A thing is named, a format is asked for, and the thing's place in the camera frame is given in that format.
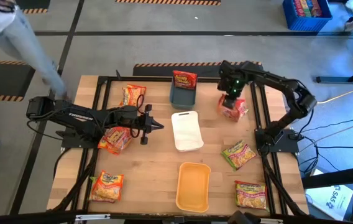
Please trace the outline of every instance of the wooden table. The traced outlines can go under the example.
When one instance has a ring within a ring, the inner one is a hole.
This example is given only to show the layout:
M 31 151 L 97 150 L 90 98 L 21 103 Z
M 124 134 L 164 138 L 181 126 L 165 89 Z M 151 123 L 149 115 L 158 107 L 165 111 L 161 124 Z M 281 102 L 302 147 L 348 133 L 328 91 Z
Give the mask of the wooden table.
M 97 80 L 97 76 L 81 77 L 75 104 L 88 108 L 92 106 Z M 124 174 L 125 181 L 120 202 L 114 204 L 90 202 L 88 209 L 90 212 L 228 216 L 239 209 L 235 205 L 235 180 L 264 183 L 264 171 L 259 156 L 234 172 L 225 158 L 220 155 L 223 149 L 240 139 L 245 140 L 252 149 L 256 149 L 254 137 L 256 125 L 249 86 L 244 88 L 241 96 L 246 99 L 249 112 L 235 123 L 216 112 L 216 105 L 221 96 L 221 92 L 216 90 L 216 83 L 198 83 L 194 110 L 199 114 L 204 146 L 198 151 L 180 153 L 175 148 L 171 124 L 171 115 L 180 111 L 170 105 L 170 83 L 113 81 L 108 108 L 118 106 L 122 98 L 121 88 L 127 84 L 147 86 L 145 104 L 153 105 L 151 116 L 165 128 L 150 133 L 149 143 L 146 146 L 139 144 L 139 138 L 133 139 L 130 146 L 119 156 L 110 154 L 106 150 L 99 150 L 95 175 L 105 170 L 114 175 Z M 282 94 L 272 88 L 266 88 L 266 93 L 271 119 L 280 119 L 286 112 Z M 99 99 L 98 105 L 102 105 L 102 100 L 102 98 Z M 264 115 L 261 114 L 261 117 L 264 123 Z M 47 208 L 58 205 L 75 183 L 81 152 L 81 149 L 71 149 L 60 160 Z M 296 159 L 289 153 L 278 153 L 278 161 L 283 185 L 300 208 L 308 213 Z M 178 170 L 183 162 L 200 162 L 211 168 L 209 209 L 205 213 L 185 212 L 175 204 Z M 85 185 L 81 188 L 78 208 L 82 207 L 84 192 Z M 277 190 L 274 186 L 273 196 L 276 211 L 280 213 Z M 265 210 L 243 208 L 240 210 L 256 215 L 269 215 Z

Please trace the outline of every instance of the orange bowl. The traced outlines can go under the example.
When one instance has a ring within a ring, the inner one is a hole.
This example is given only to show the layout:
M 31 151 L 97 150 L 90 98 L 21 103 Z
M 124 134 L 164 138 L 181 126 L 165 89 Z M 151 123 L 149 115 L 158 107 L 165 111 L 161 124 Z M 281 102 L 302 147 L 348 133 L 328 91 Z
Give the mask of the orange bowl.
M 189 212 L 208 210 L 208 182 L 211 169 L 206 164 L 184 162 L 179 168 L 176 205 Z

